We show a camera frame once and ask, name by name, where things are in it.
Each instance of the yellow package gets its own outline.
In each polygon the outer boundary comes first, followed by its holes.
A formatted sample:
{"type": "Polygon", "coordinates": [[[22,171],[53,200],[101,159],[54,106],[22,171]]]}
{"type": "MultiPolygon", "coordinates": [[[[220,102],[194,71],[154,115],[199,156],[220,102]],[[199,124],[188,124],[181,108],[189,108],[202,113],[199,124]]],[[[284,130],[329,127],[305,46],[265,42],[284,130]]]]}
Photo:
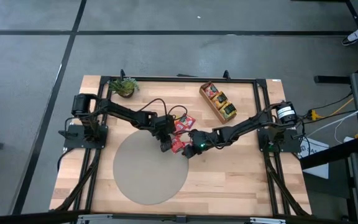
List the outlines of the yellow package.
{"type": "Polygon", "coordinates": [[[215,107],[219,110],[223,105],[227,102],[226,95],[221,91],[214,98],[212,98],[212,102],[215,104],[215,107]]]}
{"type": "Polygon", "coordinates": [[[234,105],[230,102],[227,102],[223,107],[219,110],[224,119],[229,119],[231,116],[235,115],[237,112],[234,105]]]}

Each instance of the green leaves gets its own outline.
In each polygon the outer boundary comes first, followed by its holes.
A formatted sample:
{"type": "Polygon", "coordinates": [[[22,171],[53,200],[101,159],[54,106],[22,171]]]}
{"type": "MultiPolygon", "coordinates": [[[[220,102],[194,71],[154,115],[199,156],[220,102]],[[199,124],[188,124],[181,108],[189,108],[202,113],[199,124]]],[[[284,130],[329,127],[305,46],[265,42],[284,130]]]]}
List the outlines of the green leaves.
{"type": "Polygon", "coordinates": [[[114,80],[109,85],[112,91],[120,95],[128,95],[136,88],[139,90],[139,84],[134,78],[125,78],[122,81],[120,79],[114,80]]]}

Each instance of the plant pot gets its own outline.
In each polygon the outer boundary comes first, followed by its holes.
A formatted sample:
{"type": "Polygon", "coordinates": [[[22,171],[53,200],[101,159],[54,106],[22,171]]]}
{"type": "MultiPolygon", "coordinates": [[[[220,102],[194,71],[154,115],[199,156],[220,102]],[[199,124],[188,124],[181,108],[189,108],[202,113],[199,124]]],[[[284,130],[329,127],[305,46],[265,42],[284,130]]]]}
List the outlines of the plant pot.
{"type": "Polygon", "coordinates": [[[118,93],[118,95],[120,95],[123,98],[131,98],[134,92],[135,92],[135,88],[129,94],[123,95],[121,93],[118,93]]]}

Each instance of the white cable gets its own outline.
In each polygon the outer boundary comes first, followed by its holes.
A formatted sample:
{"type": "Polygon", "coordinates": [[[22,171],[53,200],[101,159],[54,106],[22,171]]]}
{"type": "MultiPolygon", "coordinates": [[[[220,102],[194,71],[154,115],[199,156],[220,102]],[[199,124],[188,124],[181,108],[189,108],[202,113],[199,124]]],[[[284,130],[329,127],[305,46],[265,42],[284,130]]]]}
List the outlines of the white cable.
{"type": "Polygon", "coordinates": [[[335,140],[336,140],[337,142],[339,142],[340,144],[342,144],[343,142],[341,142],[340,140],[338,140],[338,139],[336,138],[336,130],[337,130],[337,128],[342,124],[343,121],[344,121],[344,120],[342,120],[342,121],[335,127],[335,132],[334,132],[335,140]]]}
{"type": "Polygon", "coordinates": [[[353,112],[353,113],[347,115],[347,116],[344,117],[344,118],[341,118],[341,119],[338,119],[338,120],[336,120],[336,121],[333,121],[333,122],[331,122],[331,123],[329,123],[329,124],[326,124],[326,125],[324,125],[323,127],[317,129],[316,131],[313,131],[312,133],[308,134],[307,137],[310,137],[312,134],[314,134],[314,133],[316,133],[316,132],[318,132],[318,131],[320,131],[320,130],[322,130],[322,129],[324,129],[324,128],[327,128],[328,126],[331,126],[331,125],[333,125],[333,124],[336,124],[336,123],[338,123],[338,122],[341,122],[341,121],[343,121],[343,120],[345,120],[345,119],[347,119],[347,118],[350,118],[351,116],[354,116],[354,115],[356,115],[357,113],[358,113],[358,111],[353,112]]]}

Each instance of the snack package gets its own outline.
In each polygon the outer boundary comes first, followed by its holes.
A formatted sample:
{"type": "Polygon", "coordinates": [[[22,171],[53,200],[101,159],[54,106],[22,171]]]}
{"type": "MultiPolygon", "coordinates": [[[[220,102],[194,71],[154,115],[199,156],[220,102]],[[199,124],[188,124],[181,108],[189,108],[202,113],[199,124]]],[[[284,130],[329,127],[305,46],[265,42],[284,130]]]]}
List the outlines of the snack package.
{"type": "Polygon", "coordinates": [[[176,136],[172,139],[172,152],[177,153],[185,148],[185,143],[180,140],[180,136],[176,136]]]}
{"type": "Polygon", "coordinates": [[[182,116],[179,120],[175,121],[175,132],[185,129],[191,129],[192,125],[196,122],[194,118],[189,115],[182,116]]]}
{"type": "Polygon", "coordinates": [[[223,105],[226,104],[227,97],[226,95],[221,91],[219,94],[217,94],[213,99],[212,102],[215,104],[216,108],[219,110],[222,108],[223,105]]]}
{"type": "Polygon", "coordinates": [[[219,93],[218,89],[212,83],[204,89],[204,92],[209,97],[209,99],[213,98],[219,93]]]}
{"type": "Polygon", "coordinates": [[[234,105],[230,102],[227,102],[223,107],[219,110],[224,119],[229,119],[231,116],[235,115],[237,112],[234,105]]]}

